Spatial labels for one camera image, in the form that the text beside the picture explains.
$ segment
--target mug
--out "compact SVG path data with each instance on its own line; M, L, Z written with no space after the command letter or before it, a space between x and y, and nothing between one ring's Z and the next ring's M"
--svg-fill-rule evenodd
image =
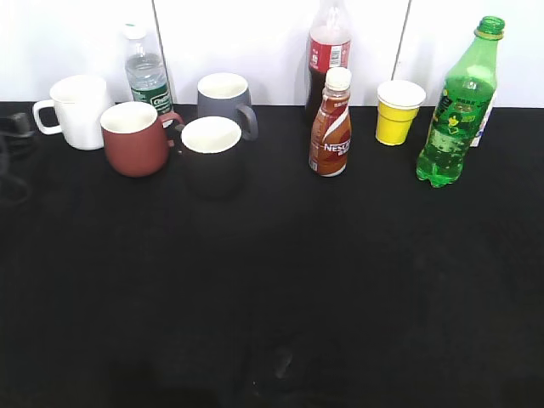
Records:
M218 73L198 82L198 117L222 116L238 123L244 139L258 137L258 123L252 109L249 85L243 76Z
M128 177L144 177L159 171L167 162L169 142L164 122L183 124L180 115L159 116L144 102L126 102L108 109L100 118L105 155L111 166Z
M55 83L49 91L51 99L36 102L32 113L43 134L63 133L68 145L79 150L96 150L104 146L100 131L100 115L111 106L104 79L98 76L69 76ZM58 126L46 127L40 119L43 108L54 108Z
M207 116L177 126L181 155L189 187L208 198L228 196L244 181L240 126L221 116Z

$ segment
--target green label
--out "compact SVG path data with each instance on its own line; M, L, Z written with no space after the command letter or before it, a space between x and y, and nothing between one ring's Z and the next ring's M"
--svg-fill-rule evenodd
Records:
M133 91L134 100L145 102L153 105L159 115L164 115L172 110L172 101L168 92L168 85L165 83L160 88L150 89L148 91L139 91L131 88Z
M434 111L433 126L441 133L459 139L473 138L484 120L490 102L491 97L488 98L487 95L482 98L482 95L471 95L466 89L446 87Z

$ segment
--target white wall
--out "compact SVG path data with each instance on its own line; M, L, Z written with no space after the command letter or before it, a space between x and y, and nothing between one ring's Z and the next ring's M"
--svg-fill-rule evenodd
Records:
M88 73L130 98L120 27L137 20L155 35L150 0L0 0L0 100L48 99L58 80Z
M395 77L419 83L435 105L447 71L485 15L506 21L497 57L497 106L544 108L542 0L413 0Z
M345 0L354 40L353 105L374 105L391 76L408 0ZM306 96L308 30L319 0L156 0L175 99L195 103L196 83L235 71L256 104L300 105ZM120 28L155 31L151 0L0 0L0 100L38 100L59 79L104 77L117 101L130 99ZM544 107L541 0L413 0L398 78L423 85L434 105L449 68L485 14L507 22L499 47L500 106Z
M354 38L352 104L375 105L391 77L408 0L345 0ZM195 103L209 73L247 78L256 104L302 105L307 43L319 0L156 0L164 53L179 103Z

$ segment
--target gray mug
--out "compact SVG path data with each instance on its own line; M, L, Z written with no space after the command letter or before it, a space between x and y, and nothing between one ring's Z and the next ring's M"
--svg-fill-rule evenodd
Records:
M198 82L198 117L222 116L238 123L245 140L258 138L249 85L243 76L218 73Z

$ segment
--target mug handle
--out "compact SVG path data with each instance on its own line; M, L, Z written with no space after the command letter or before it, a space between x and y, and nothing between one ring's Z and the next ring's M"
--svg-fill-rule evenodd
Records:
M44 126L42 123L42 119L40 119L40 110L43 108L52 108L54 106L54 102L52 99L49 100L40 100L39 102L36 102L34 106L32 106L32 114L34 115L34 121L37 124L37 128L40 129L40 132L43 134L56 134L61 133L62 129L60 128L60 125L49 127Z
M176 126L175 129L177 129L178 127L182 127L182 128L185 127L184 120L181 118L180 115L178 115L174 111L165 113L164 115L160 115L159 121L161 121L161 123L168 122L168 121L176 121L177 123L179 123L179 125ZM168 140L168 146L169 147L176 146L176 150L178 151L178 153L180 153L181 152L181 138L175 137L172 140Z
M236 106L236 109L246 117L247 124L249 125L249 132L242 132L242 138L244 140L257 140L258 138L258 124L257 124L257 117L255 116L255 112L250 106L247 105L238 105Z

